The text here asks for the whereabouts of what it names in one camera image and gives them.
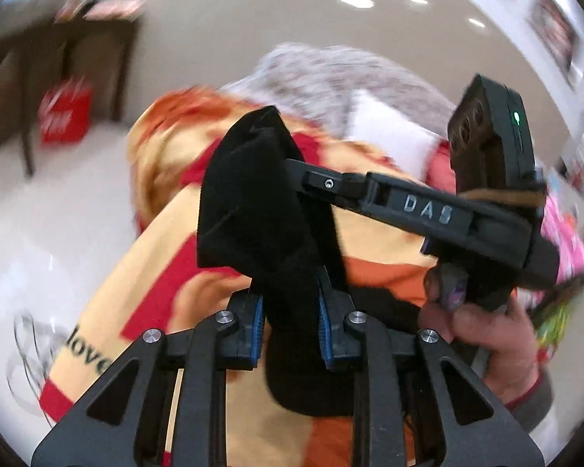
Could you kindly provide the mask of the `grey sleeve right forearm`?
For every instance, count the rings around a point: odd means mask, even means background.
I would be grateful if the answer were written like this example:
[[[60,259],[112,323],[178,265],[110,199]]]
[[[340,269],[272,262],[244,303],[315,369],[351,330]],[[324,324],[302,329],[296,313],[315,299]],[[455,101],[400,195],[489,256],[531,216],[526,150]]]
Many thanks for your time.
[[[521,397],[505,404],[517,423],[532,432],[545,418],[553,405],[554,391],[547,369],[540,368],[537,381]]]

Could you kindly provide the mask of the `right hand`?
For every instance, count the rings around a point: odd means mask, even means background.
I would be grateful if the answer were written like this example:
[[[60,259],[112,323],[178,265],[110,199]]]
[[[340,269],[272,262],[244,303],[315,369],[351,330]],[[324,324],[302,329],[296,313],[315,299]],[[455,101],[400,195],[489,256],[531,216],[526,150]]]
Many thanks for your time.
[[[504,312],[488,312],[466,302],[455,311],[440,307],[435,270],[424,277],[426,302],[418,319],[422,329],[437,331],[445,342],[460,341],[489,352],[483,382],[503,403],[516,402],[535,389],[541,369],[531,320],[514,297]]]

